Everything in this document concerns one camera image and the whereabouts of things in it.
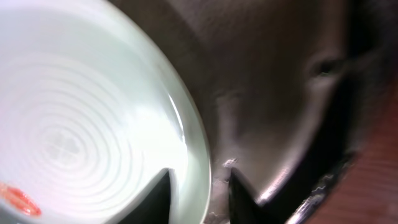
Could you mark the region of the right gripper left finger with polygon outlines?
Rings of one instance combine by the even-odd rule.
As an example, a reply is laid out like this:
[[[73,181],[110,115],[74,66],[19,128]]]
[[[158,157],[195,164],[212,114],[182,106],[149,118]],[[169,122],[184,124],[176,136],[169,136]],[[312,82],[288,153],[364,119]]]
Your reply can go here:
[[[144,198],[119,224],[168,224],[172,199],[169,169],[162,169],[155,177],[154,185]]]

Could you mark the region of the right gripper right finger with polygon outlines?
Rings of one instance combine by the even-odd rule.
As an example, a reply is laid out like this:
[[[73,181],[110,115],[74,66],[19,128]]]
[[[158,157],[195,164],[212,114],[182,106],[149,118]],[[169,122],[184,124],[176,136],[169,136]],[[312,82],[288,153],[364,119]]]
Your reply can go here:
[[[238,169],[230,170],[228,207],[230,224],[266,224],[270,216],[254,201],[252,187]]]

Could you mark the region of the light blue plate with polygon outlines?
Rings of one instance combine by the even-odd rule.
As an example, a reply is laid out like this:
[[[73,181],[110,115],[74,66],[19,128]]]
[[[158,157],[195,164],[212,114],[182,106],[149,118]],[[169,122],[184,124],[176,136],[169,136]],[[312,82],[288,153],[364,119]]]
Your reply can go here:
[[[169,169],[202,223],[210,153],[177,71],[108,1],[1,2],[1,222],[118,223]]]

